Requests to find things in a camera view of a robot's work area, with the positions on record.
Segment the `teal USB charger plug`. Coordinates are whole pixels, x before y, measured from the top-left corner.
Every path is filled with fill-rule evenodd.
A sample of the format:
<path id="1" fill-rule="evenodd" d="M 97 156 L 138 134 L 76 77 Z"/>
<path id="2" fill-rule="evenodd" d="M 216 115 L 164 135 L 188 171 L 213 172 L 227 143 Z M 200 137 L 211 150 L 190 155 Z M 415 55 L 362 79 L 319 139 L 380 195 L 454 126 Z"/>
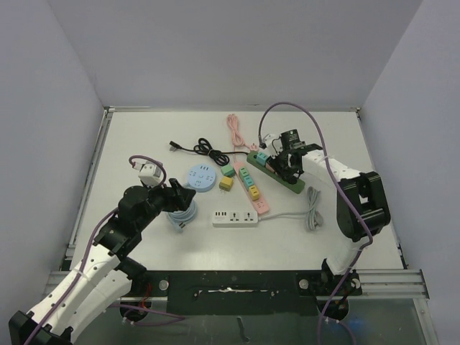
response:
<path id="1" fill-rule="evenodd" d="M 246 176 L 243 177 L 243 183 L 247 187 L 250 187 L 250 186 L 254 185 L 254 181 L 253 181 L 253 179 L 252 179 L 252 177 L 250 175 L 246 175 Z"/>

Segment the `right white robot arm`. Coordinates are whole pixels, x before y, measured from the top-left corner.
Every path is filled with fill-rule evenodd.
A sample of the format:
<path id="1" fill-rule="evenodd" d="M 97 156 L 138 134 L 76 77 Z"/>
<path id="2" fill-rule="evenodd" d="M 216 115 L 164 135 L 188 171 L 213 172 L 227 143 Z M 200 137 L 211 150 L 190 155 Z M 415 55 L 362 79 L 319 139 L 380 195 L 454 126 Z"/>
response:
<path id="1" fill-rule="evenodd" d="M 318 144 L 306 144 L 298 130 L 268 134 L 262 139 L 275 175 L 288 185 L 310 175 L 333 188 L 337 245 L 326 257 L 330 270 L 320 276 L 322 289 L 335 294 L 344 288 L 345 271 L 352 268 L 363 248 L 390 222 L 391 215 L 380 175 L 361 172 L 335 160 Z"/>

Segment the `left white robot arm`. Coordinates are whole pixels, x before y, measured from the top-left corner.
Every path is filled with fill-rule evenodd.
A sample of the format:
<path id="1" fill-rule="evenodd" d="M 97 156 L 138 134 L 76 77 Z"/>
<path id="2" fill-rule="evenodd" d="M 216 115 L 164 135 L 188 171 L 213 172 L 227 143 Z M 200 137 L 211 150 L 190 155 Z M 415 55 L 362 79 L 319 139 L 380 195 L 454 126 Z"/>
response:
<path id="1" fill-rule="evenodd" d="M 93 230 L 83 258 L 28 312 L 9 320 L 13 344 L 71 344 L 120 297 L 146 287 L 145 267 L 129 253 L 162 212 L 186 211 L 196 191 L 172 178 L 169 185 L 132 186 Z"/>

